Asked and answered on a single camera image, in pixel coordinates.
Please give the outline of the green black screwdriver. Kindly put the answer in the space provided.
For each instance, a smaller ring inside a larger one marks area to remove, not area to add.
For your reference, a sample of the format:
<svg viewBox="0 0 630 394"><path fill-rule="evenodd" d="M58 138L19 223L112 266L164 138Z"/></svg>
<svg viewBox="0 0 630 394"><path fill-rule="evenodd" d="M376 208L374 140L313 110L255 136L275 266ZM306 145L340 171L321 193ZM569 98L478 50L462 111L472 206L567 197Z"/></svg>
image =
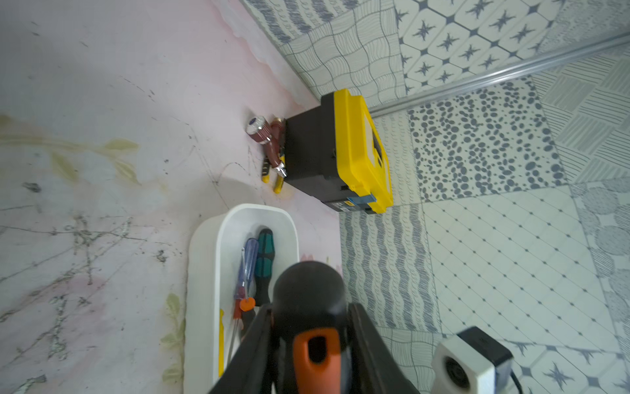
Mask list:
<svg viewBox="0 0 630 394"><path fill-rule="evenodd" d="M256 286L254 300L257 306L263 306L270 303L269 285L272 279L272 265L276 255L272 230L264 228L259 233L258 242L259 248L254 268Z"/></svg>

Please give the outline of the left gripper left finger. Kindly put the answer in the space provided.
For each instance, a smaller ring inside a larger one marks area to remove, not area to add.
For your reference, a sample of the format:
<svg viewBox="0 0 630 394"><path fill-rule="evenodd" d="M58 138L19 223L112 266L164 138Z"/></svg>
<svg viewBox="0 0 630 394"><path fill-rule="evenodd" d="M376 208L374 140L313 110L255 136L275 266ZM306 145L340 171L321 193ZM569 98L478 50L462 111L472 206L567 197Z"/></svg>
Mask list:
<svg viewBox="0 0 630 394"><path fill-rule="evenodd" d="M272 312L269 304L257 313L223 376L213 386L216 393L271 393L268 362L272 345Z"/></svg>

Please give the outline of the clear purple screwdriver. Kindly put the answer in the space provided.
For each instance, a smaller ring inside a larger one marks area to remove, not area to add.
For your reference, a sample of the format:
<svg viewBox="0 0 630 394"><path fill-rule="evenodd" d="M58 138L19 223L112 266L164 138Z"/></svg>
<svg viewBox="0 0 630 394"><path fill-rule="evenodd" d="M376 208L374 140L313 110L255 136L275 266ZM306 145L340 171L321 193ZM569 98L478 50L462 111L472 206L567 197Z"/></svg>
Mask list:
<svg viewBox="0 0 630 394"><path fill-rule="evenodd" d="M254 268L256 264L258 254L259 242L255 238L249 238L244 247L241 250L241 265L237 277L236 290L234 293L235 308L233 313L234 328L231 334L231 341L228 351L227 362L231 363L231 360L235 354L236 338L242 338L241 329L243 328L241 322L241 311L239 309L239 301L253 297L250 295L250 287L254 278Z"/></svg>

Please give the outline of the small orange black screwdriver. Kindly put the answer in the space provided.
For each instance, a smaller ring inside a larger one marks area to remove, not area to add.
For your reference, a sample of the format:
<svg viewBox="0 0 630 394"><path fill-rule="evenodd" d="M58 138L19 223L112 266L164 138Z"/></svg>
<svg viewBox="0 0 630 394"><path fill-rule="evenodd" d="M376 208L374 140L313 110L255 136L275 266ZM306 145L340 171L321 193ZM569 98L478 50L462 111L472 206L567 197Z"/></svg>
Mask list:
<svg viewBox="0 0 630 394"><path fill-rule="evenodd" d="M253 297L244 298L239 301L238 306L241 311L241 322L243 325L241 336L244 337L256 317L256 300Z"/></svg>

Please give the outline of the medium orange black screwdriver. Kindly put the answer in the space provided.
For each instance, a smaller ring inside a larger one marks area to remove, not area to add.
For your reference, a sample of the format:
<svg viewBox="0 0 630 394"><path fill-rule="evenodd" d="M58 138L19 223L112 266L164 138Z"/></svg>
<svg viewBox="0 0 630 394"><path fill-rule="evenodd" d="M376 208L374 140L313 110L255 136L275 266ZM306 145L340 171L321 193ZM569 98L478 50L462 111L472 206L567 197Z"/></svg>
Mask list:
<svg viewBox="0 0 630 394"><path fill-rule="evenodd" d="M284 271L273 289L272 328L278 393L349 392L346 291L335 269L305 261Z"/></svg>

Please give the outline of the yellow slim screwdriver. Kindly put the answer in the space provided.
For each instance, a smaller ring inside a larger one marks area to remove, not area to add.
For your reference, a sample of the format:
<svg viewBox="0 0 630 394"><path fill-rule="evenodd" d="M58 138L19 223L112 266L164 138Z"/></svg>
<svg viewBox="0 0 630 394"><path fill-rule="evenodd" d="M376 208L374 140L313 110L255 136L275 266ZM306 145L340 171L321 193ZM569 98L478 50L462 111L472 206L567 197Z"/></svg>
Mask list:
<svg viewBox="0 0 630 394"><path fill-rule="evenodd" d="M224 310L219 310L219 334L218 334L218 377L224 374L225 370L225 326Z"/></svg>

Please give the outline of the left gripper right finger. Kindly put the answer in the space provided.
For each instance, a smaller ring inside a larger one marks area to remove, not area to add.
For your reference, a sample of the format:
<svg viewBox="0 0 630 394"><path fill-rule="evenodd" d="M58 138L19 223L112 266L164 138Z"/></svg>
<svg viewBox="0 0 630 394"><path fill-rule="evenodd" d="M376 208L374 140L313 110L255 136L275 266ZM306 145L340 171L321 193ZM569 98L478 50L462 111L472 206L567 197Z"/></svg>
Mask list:
<svg viewBox="0 0 630 394"><path fill-rule="evenodd" d="M350 303L348 316L352 356L349 392L418 393L395 362L365 308L358 303Z"/></svg>

